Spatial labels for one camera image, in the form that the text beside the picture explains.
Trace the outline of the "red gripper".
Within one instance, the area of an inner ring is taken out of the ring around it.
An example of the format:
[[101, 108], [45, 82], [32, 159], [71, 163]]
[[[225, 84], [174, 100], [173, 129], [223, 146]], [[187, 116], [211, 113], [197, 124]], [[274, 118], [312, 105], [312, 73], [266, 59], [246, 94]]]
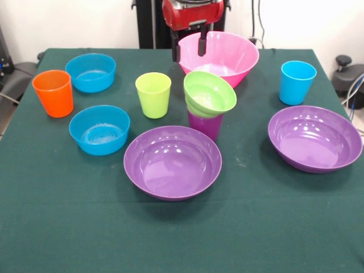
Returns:
[[170, 28], [173, 62], [180, 62], [179, 30], [200, 25], [198, 55], [206, 53], [207, 34], [210, 24], [217, 22], [224, 12], [223, 1], [162, 1], [162, 12]]

